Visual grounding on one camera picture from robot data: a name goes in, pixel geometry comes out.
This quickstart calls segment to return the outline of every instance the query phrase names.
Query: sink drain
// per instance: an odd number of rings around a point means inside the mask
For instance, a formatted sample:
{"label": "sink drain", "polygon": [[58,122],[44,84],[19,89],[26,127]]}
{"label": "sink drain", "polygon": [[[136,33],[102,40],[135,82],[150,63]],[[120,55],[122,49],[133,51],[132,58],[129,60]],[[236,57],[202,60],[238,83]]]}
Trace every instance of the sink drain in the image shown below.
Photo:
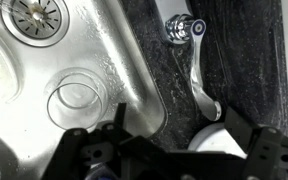
{"label": "sink drain", "polygon": [[2,11],[6,27],[20,41],[43,47],[53,45],[65,36],[69,26],[69,13],[62,0],[4,0],[4,2],[25,11],[36,20],[43,19],[37,28],[27,20]]}

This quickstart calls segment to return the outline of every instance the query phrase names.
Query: screw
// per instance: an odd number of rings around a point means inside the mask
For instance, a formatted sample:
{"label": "screw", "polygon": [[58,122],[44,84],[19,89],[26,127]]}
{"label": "screw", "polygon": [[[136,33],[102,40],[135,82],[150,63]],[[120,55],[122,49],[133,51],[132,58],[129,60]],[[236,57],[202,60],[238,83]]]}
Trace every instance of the screw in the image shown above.
{"label": "screw", "polygon": [[275,133],[277,132],[277,131],[276,131],[275,129],[273,129],[273,128],[269,128],[268,131],[271,132],[271,133],[273,133],[273,134],[275,134]]}
{"label": "screw", "polygon": [[114,126],[110,124],[110,125],[108,125],[108,126],[106,127],[106,129],[107,129],[107,130],[113,130],[113,129],[114,129]]}
{"label": "screw", "polygon": [[74,136],[79,136],[81,134],[82,134],[82,132],[80,130],[74,131]]}
{"label": "screw", "polygon": [[195,180],[195,178],[189,174],[184,174],[181,176],[181,180]]}
{"label": "screw", "polygon": [[260,180],[258,177],[255,176],[248,176],[247,180]]}

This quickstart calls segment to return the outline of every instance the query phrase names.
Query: countertop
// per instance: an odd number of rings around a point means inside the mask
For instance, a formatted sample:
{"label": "countertop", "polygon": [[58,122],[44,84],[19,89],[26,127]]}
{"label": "countertop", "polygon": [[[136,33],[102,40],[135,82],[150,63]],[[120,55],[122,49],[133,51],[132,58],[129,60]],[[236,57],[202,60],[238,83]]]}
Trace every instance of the countertop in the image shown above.
{"label": "countertop", "polygon": [[[186,149],[194,135],[213,122],[202,116],[188,86],[189,43],[173,46],[162,41],[153,3],[122,0],[167,109],[166,125],[151,140],[166,150]],[[201,47],[206,93],[224,112],[233,106],[246,118],[288,136],[280,1],[192,0],[191,5],[196,19],[207,24]]]}

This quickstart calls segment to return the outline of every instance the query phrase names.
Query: stainless steel sink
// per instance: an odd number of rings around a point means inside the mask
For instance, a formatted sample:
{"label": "stainless steel sink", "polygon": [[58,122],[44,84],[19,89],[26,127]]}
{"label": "stainless steel sink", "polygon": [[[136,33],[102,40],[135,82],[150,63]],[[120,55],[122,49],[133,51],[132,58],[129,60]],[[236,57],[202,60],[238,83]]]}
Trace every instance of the stainless steel sink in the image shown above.
{"label": "stainless steel sink", "polygon": [[[32,32],[34,37],[24,34],[14,22],[15,29],[10,29],[10,21],[16,18],[4,14],[3,19],[0,11],[0,37],[16,57],[20,64],[16,69],[22,74],[18,97],[0,108],[0,179],[33,180],[43,174],[64,132],[47,116],[43,92],[49,80],[63,69],[83,67],[102,78],[109,105],[101,121],[112,120],[117,103],[127,102],[125,126],[132,134],[149,137],[165,124],[163,102],[120,2],[63,3],[68,16],[61,17],[68,23],[67,29],[44,39]],[[63,32],[62,37],[47,41]]]}

